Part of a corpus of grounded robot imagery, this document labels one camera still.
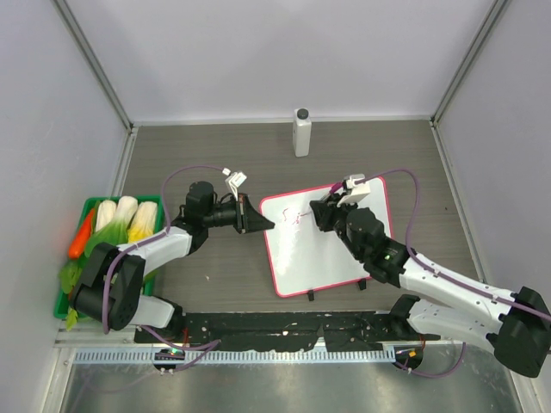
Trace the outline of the purple capped marker pen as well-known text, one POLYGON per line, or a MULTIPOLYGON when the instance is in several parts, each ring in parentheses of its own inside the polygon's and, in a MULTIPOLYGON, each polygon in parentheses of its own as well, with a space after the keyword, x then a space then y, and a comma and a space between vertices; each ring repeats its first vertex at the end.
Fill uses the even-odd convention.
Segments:
POLYGON ((342 182, 336 182, 335 184, 333 184, 331 186, 329 191, 322 196, 322 198, 320 200, 323 201, 323 202, 327 201, 333 194, 335 194, 339 189, 341 189, 342 186, 343 186, 342 182))

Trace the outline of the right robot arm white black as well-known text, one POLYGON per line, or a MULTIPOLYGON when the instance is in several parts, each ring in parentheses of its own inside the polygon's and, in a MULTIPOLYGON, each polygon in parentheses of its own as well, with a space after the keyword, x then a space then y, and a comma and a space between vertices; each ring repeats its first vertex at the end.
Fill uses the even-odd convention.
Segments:
POLYGON ((309 206, 319 230, 335 232, 372 279, 407 290, 388 319, 393 336, 460 340, 515 373, 538 377, 550 350, 550 310, 537 291, 512 292, 448 272, 387 236, 369 208, 347 205, 335 194, 309 206))

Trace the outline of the pink framed whiteboard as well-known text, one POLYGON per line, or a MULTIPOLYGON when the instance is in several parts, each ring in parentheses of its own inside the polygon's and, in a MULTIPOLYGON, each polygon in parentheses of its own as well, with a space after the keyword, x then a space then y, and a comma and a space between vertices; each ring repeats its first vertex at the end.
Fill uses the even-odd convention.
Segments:
POLYGON ((281 298, 369 277, 335 232, 322 232, 315 225, 309 202, 320 199, 330 188, 306 188, 260 202, 260 213, 275 223, 264 239, 275 292, 281 298))

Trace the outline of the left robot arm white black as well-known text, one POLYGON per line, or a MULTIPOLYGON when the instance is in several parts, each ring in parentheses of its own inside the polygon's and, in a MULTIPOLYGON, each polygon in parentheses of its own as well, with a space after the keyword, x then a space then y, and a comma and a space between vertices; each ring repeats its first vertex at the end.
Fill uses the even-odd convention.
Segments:
POLYGON ((275 223, 254 208, 247 194, 231 194, 222 202, 211 183, 192 183, 180 213, 162 231, 137 243, 100 243, 93 248, 72 289, 70 308, 109 330, 145 324, 161 341, 176 342, 183 333, 177 314, 181 308, 142 294, 144 279, 166 263, 195 253, 210 229, 223 226, 245 234, 272 230, 275 223))

